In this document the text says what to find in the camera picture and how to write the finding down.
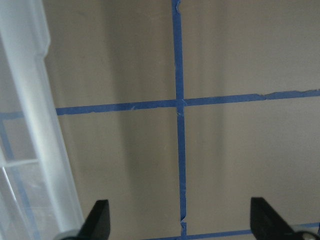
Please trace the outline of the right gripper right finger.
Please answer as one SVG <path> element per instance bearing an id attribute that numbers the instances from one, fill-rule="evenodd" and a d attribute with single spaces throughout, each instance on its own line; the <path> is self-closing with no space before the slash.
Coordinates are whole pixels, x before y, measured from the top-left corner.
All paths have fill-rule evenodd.
<path id="1" fill-rule="evenodd" d="M 263 197 L 250 200 L 250 230 L 256 240 L 303 240 Z"/>

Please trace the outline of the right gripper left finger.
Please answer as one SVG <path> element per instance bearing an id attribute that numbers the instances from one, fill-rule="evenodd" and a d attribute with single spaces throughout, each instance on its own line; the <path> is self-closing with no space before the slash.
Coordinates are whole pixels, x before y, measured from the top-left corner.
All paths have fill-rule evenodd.
<path id="1" fill-rule="evenodd" d="M 97 200 L 75 240 L 108 240 L 110 236 L 110 207 L 107 199 Z"/>

